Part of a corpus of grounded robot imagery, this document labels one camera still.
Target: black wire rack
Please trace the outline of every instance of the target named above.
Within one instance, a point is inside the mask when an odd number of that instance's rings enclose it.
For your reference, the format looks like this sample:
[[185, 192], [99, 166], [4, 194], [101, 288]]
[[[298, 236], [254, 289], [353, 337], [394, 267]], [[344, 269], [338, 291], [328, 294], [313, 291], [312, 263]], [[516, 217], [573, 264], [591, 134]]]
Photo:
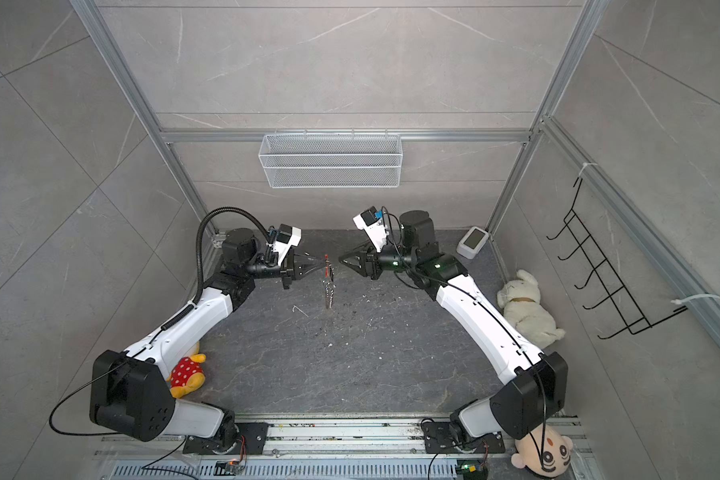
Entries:
[[[563, 228], [561, 228], [560, 231], [557, 232], [557, 235], [552, 236], [552, 237], [548, 236], [547, 239], [548, 240], [556, 240], [557, 237], [560, 236], [566, 230], [568, 232], [570, 232], [570, 235], [574, 238], [574, 240], [576, 240], [576, 248], [574, 248], [574, 251], [572, 251], [568, 256], [566, 256], [566, 257], [558, 256], [557, 258], [559, 260], [565, 261], [565, 260], [568, 260], [569, 258], [571, 258], [578, 250], [581, 250], [581, 253], [584, 254], [584, 256], [586, 257], [586, 261], [589, 262], [591, 270], [590, 270], [589, 275], [587, 275], [586, 281], [584, 282], [584, 284], [582, 286], [578, 286], [576, 284], [574, 284], [574, 286], [576, 287], [577, 290], [583, 290], [589, 284], [590, 280], [592, 280], [592, 277], [595, 276], [600, 281], [600, 284], [602, 285], [603, 289], [606, 292], [606, 297], [603, 298], [600, 302], [598, 302], [592, 306], [582, 305], [582, 307], [585, 310], [594, 310], [598, 306], [600, 306], [603, 303], [610, 300], [611, 305], [614, 306], [614, 308], [616, 309], [616, 312], [618, 312], [618, 314], [619, 314], [619, 318], [621, 318], [621, 321], [624, 323], [624, 328], [622, 328], [608, 336], [598, 335], [597, 338], [599, 338], [601, 340], [608, 340], [608, 339], [614, 338], [616, 335], [618, 335], [619, 333], [622, 333], [625, 330], [629, 331], [629, 333], [631, 333], [632, 335], [636, 335], [640, 332], [644, 332], [650, 328], [653, 328], [654, 326], [659, 325], [660, 323], [665, 322], [665, 321], [669, 320], [670, 318], [677, 316], [677, 315], [681, 314], [682, 312], [685, 312], [686, 310], [688, 310], [687, 307], [680, 306], [680, 307], [674, 309], [671, 314], [669, 314], [668, 316], [665, 316], [661, 320], [658, 320], [656, 322], [651, 322], [650, 320], [648, 320], [648, 318], [646, 317], [646, 314], [643, 312], [643, 309], [640, 308], [640, 305], [638, 305], [637, 301], [635, 300], [635, 297], [632, 296], [632, 292], [630, 292], [630, 289], [627, 288], [626, 284], [621, 279], [621, 275], [619, 275], [619, 273], [616, 271], [614, 266], [611, 264], [610, 260], [608, 260], [608, 257], [603, 252], [603, 249], [600, 248], [600, 245], [597, 244], [597, 241], [592, 236], [592, 233], [590, 233], [589, 229], [586, 228], [586, 225], [584, 224], [582, 219], [578, 216], [578, 214], [576, 213], [576, 210], [574, 210], [574, 207], [576, 206], [576, 200], [578, 199], [579, 192], [581, 191], [581, 184], [582, 184], [581, 178], [576, 178], [576, 181], [574, 182], [574, 188], [576, 189], [576, 195], [574, 196], [574, 201], [570, 205], [570, 209], [568, 210], [566, 215], [563, 217], [563, 222], [564, 222]], [[570, 227], [571, 223], [575, 222], [575, 221], [578, 223], [578, 225], [581, 226], [581, 229], [583, 229], [584, 232], [586, 233], [586, 236], [581, 240], [576, 235], [576, 233], [573, 231], [573, 229], [571, 229], [571, 227]], [[591, 256], [586, 252], [586, 249], [584, 248], [584, 245], [586, 242], [592, 243], [597, 248], [597, 251], [599, 251], [603, 257], [603, 260], [601, 262], [598, 262], [597, 264], [595, 264], [595, 262], [592, 261]], [[600, 272], [606, 268], [610, 269], [610, 271], [614, 274], [614, 276], [617, 280], [617, 282], [615, 282], [615, 285], [612, 285], [612, 287], [614, 287], [614, 290], [608, 289], [608, 286], [606, 285], [605, 281], [603, 280], [603, 276], [600, 274]], [[626, 293], [626, 295], [629, 297], [630, 301], [634, 304], [636, 311], [638, 312], [639, 318], [637, 320], [634, 320], [633, 322], [629, 322], [626, 320], [626, 318], [624, 318], [624, 312], [619, 307], [619, 304], [614, 300], [614, 295], [619, 292], [622, 292], [622, 291]]]

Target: white zip tie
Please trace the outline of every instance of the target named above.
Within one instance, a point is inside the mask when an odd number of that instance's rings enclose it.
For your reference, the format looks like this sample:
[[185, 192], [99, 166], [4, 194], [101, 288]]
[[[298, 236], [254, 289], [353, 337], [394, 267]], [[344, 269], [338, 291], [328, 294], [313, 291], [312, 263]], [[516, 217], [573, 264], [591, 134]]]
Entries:
[[581, 164], [581, 170], [579, 170], [579, 177], [581, 177], [581, 174], [584, 173], [584, 169], [589, 167], [590, 165], [597, 165], [597, 164], [592, 164], [590, 162], [584, 162]]
[[715, 295], [714, 293], [697, 293], [695, 295], [687, 296], [686, 298], [671, 300], [670, 302], [674, 303], [675, 305], [682, 305], [683, 303], [691, 302], [692, 300], [696, 300], [697, 298], [713, 298], [716, 300], [720, 300], [720, 295]]

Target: black mounting plate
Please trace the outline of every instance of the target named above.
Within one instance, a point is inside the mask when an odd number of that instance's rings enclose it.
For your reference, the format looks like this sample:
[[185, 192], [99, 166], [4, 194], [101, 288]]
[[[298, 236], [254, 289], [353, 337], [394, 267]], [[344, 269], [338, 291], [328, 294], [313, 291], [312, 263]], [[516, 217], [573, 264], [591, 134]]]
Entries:
[[[264, 443], [266, 442], [266, 434], [269, 429], [269, 423], [238, 423], [237, 428], [239, 435], [246, 437], [246, 453], [247, 455], [261, 455], [264, 453]], [[240, 455], [241, 443], [237, 442], [224, 455]], [[219, 455], [214, 452], [218, 449], [202, 437], [187, 437], [184, 444], [183, 453], [199, 453], [201, 455]]]
[[454, 446], [456, 442], [448, 430], [448, 422], [423, 422], [422, 431], [424, 433], [424, 447], [427, 453], [463, 453], [470, 452], [473, 448], [474, 453], [485, 453], [486, 444], [488, 445], [488, 453], [505, 453], [507, 451], [501, 432], [489, 433], [472, 443], [460, 446], [459, 448], [462, 450], [460, 452]]

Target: white wire mesh basket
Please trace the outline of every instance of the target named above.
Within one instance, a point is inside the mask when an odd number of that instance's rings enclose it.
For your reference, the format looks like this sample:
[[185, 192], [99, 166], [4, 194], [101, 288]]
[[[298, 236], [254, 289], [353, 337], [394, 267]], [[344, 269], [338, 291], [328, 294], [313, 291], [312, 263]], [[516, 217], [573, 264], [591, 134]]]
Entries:
[[395, 134], [268, 134], [259, 159], [272, 188], [397, 187], [403, 147]]

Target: white plush toy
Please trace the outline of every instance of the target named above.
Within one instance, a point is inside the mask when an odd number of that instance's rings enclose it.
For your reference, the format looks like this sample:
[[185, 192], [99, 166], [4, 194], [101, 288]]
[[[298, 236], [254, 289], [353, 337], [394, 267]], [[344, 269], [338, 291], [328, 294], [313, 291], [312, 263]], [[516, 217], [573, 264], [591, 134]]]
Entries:
[[496, 297], [509, 324], [540, 349], [565, 336], [565, 330], [557, 328], [552, 315], [539, 304], [539, 283], [525, 270], [518, 270], [518, 280], [507, 282]]

